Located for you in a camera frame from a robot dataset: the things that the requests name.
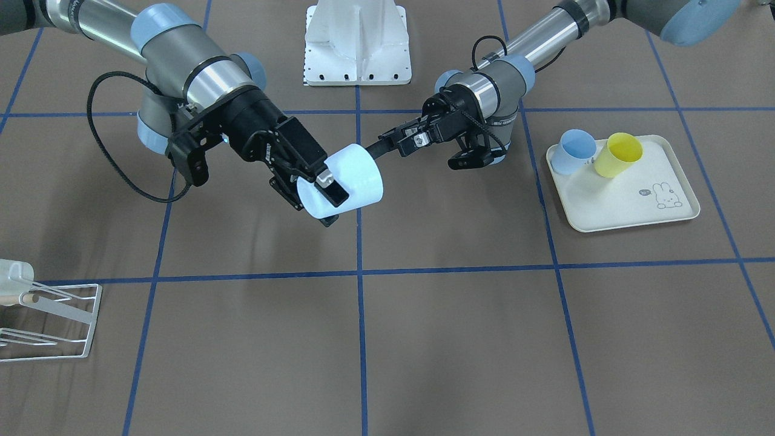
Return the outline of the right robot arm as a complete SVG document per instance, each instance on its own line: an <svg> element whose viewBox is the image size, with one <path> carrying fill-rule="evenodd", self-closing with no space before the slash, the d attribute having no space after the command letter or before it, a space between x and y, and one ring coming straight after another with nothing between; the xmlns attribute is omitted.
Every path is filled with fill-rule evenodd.
<svg viewBox="0 0 775 436"><path fill-rule="evenodd" d="M266 78L254 56L225 53L170 3L136 12L114 1L2 2L2 35L46 27L81 34L144 64L144 78L120 72L145 88L137 135L171 161L185 179L183 193L208 181L206 152L225 142L244 161L268 166L269 184L294 209L324 226L337 220L335 211L315 212L302 188L333 207L351 195L301 122L264 94Z"/></svg>

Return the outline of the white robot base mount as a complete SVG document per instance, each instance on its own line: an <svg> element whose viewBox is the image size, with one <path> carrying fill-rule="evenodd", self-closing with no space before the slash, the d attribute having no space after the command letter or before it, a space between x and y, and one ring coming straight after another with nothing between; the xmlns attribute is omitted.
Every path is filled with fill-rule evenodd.
<svg viewBox="0 0 775 436"><path fill-rule="evenodd" d="M318 1L305 19L305 85L411 82L407 12L394 1Z"/></svg>

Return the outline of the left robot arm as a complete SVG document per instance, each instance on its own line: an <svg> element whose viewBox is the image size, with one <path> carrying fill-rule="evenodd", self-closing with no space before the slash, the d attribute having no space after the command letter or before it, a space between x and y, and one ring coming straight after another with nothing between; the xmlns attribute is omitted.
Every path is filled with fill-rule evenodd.
<svg viewBox="0 0 775 436"><path fill-rule="evenodd" d="M421 116L380 135L366 149L374 159L391 151L403 157L432 144L456 141L449 168L486 167L504 159L521 99L537 72L593 27L623 18L675 46L711 36L739 8L738 1L562 1L501 49L473 60L467 71L438 77Z"/></svg>

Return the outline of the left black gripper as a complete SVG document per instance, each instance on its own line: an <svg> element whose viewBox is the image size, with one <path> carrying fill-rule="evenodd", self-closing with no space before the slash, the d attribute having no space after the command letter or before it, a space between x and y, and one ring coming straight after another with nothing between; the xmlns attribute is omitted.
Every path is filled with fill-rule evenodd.
<svg viewBox="0 0 775 436"><path fill-rule="evenodd" d="M379 135L366 152L374 160L391 151L407 157L421 147L453 140L460 150L447 161L451 170L484 168L502 158L496 155L503 154L503 140L487 124L478 100L464 85L443 86L424 102L421 118Z"/></svg>

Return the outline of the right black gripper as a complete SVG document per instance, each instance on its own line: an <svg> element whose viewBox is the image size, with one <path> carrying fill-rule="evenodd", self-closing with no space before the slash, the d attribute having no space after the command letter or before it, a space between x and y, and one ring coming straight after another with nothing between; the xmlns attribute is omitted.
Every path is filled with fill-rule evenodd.
<svg viewBox="0 0 775 436"><path fill-rule="evenodd" d="M287 116L259 88L238 88L177 127L173 133L219 134L238 157L247 162L261 161L273 174L269 180L296 210L303 205L296 183L304 179L333 207L349 199L349 193L327 170L328 155L303 124ZM318 219L324 227L332 226L340 216Z"/></svg>

